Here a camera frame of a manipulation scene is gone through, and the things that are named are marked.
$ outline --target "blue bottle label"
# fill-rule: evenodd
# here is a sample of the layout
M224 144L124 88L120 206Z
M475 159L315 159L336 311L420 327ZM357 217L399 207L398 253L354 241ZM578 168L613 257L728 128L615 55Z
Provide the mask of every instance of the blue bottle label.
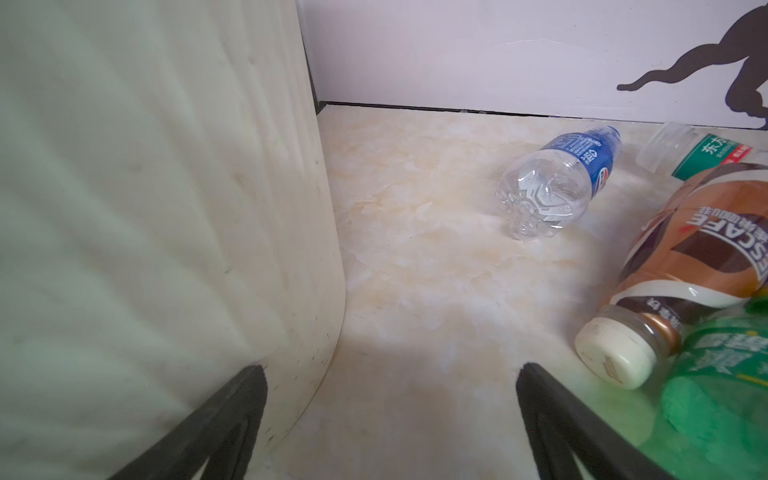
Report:
M592 180L592 197L605 186L614 166L614 154L608 142L595 134L573 133L555 138L542 148L560 150L575 156L587 168Z

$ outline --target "plastic water bottle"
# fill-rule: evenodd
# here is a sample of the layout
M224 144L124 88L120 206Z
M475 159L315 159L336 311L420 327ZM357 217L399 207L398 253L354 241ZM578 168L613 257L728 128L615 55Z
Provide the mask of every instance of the plastic water bottle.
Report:
M768 297L687 337L641 451L680 480L768 478Z
M620 146L618 130L598 127L517 159L496 190L512 237L552 237L578 220L605 185Z
M718 137L706 128L669 122L637 154L637 164L654 173L688 180L724 164L768 165L768 151Z

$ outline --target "marble floor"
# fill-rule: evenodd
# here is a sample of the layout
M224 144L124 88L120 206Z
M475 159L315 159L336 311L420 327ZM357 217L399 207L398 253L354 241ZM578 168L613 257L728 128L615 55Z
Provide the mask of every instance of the marble floor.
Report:
M663 372L626 392L572 347L640 226L677 188L634 165L654 124L328 106L318 117L346 275L325 379L251 478L537 478L515 395L538 362L631 442ZM513 157L597 123L624 150L559 235L509 238L493 190ZM768 134L722 131L768 148Z

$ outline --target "brown bottle label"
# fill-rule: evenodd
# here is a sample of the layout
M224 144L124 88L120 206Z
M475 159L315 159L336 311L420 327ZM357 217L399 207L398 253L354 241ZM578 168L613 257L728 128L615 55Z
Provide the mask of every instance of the brown bottle label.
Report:
M768 167L691 177L643 228L609 300L680 347L684 325L751 296L768 277Z

